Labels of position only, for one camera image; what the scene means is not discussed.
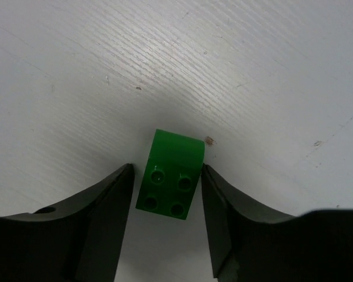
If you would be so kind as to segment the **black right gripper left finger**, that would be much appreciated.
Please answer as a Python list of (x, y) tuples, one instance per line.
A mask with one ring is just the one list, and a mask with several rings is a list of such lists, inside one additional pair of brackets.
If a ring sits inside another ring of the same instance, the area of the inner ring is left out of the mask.
[(134, 180), (125, 164), (60, 202), (0, 217), (0, 281), (114, 281)]

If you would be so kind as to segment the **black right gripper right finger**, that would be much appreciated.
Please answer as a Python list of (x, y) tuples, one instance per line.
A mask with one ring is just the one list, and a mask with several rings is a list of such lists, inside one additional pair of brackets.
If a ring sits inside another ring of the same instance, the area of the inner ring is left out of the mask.
[(208, 165), (201, 184), (218, 281), (353, 281), (353, 209), (285, 214), (239, 191)]

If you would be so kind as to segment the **green lego brick top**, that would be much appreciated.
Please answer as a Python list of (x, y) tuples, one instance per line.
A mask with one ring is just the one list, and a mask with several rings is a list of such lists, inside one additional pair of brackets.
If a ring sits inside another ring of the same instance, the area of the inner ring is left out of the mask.
[(135, 208), (185, 220), (204, 162), (202, 140), (157, 129)]

